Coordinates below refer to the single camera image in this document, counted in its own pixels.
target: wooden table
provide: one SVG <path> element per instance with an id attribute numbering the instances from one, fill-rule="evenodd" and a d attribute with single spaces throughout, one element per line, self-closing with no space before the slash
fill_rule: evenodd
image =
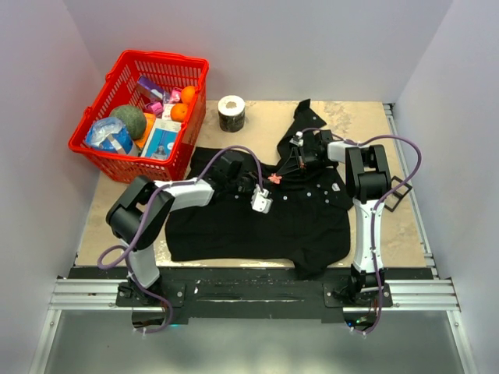
<path id="1" fill-rule="evenodd" d="M 224 148 L 233 144 L 244 145 L 253 150 L 266 164 L 278 161 L 276 146 L 292 123 L 293 112 L 298 101 L 247 101 L 246 124 L 235 133 L 222 132 L 218 126 L 217 102 L 207 102 L 207 113 L 200 131 L 197 146 Z M 353 140 L 365 140 L 372 136 L 390 133 L 383 105 L 377 102 L 333 102 L 314 101 L 312 109 L 327 122 L 327 128 L 340 136 Z M 391 140 L 383 140 L 390 165 L 391 175 L 402 176 L 402 171 Z M 340 166 L 340 175 L 345 177 L 345 169 Z M 105 223 L 105 215 L 112 204 L 125 190 L 126 185 L 113 182 L 101 174 L 94 200 L 92 202 L 87 226 L 83 232 L 82 243 L 76 259 L 77 266 L 95 266 L 101 252 L 117 243 L 111 228 Z M 352 248 L 356 243 L 355 211 L 349 211 Z M 283 267 L 292 266 L 286 259 L 258 261 L 251 259 L 205 259 L 174 263 L 162 232 L 154 243 L 158 266 L 255 266 Z M 387 267 L 426 266 L 423 251 L 416 229 L 416 221 L 409 199 L 404 199 L 394 213 L 384 211 L 382 221 L 381 251 Z M 351 250 L 343 260 L 332 266 L 350 266 L 353 260 Z M 110 254 L 105 262 L 118 257 Z"/>

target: black t-shirt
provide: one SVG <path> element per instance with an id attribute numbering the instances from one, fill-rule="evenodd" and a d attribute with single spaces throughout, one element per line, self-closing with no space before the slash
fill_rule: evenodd
<path id="1" fill-rule="evenodd" d="M 300 103 L 295 121 L 278 144 L 278 165 L 262 164 L 264 178 L 275 173 L 289 156 L 288 142 L 296 131 L 322 127 L 325 122 Z M 188 178 L 201 173 L 219 150 L 197 147 Z M 256 171 L 247 153 L 242 168 Z M 299 279 L 316 275 L 350 250 L 348 209 L 352 200 L 335 168 L 283 177 L 269 187 L 273 199 L 269 213 L 251 209 L 251 195 L 218 193 L 203 207 L 177 210 L 166 224 L 166 240 L 173 261 L 194 259 L 290 259 Z"/>

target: red shopping basket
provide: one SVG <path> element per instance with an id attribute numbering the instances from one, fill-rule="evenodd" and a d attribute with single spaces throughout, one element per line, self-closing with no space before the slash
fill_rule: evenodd
<path id="1" fill-rule="evenodd" d="M 207 72 L 208 61 L 202 58 L 165 52 L 124 51 L 106 75 L 106 83 L 97 99 L 83 113 L 69 140 L 70 150 L 82 153 L 118 182 L 131 182 L 137 175 L 162 181 L 183 179 L 206 113 Z M 94 150 L 86 145 L 84 140 L 92 124 L 108 117 L 114 108 L 132 104 L 143 109 L 149 102 L 136 90 L 136 81 L 142 75 L 168 92 L 172 92 L 173 87 L 196 87 L 170 157 L 166 161 L 131 157 Z"/>

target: orange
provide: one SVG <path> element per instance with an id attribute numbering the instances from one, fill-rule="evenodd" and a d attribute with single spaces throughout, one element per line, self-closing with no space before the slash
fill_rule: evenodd
<path id="1" fill-rule="evenodd" d="M 182 103 L 189 105 L 190 102 L 194 98 L 194 94 L 196 93 L 195 86 L 187 86 L 180 93 L 180 99 L 182 99 Z"/>
<path id="2" fill-rule="evenodd" d="M 172 107 L 172 112 L 170 116 L 172 117 L 172 121 L 183 122 L 186 119 L 187 110 L 189 109 L 189 105 L 184 103 L 175 104 Z"/>

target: white wall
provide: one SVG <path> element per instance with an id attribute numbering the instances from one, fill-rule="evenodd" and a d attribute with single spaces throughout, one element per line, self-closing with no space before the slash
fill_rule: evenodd
<path id="1" fill-rule="evenodd" d="M 455 0 L 395 105 L 400 133 L 423 151 L 416 195 L 482 373 L 499 367 L 498 13 L 494 0 Z"/>
<path id="2" fill-rule="evenodd" d="M 208 97 L 394 102 L 451 0 L 64 0 L 104 75 L 124 49 L 211 64 Z"/>
<path id="3" fill-rule="evenodd" d="M 0 2 L 0 372 L 28 372 L 97 173 L 67 141 L 101 78 L 61 0 Z"/>

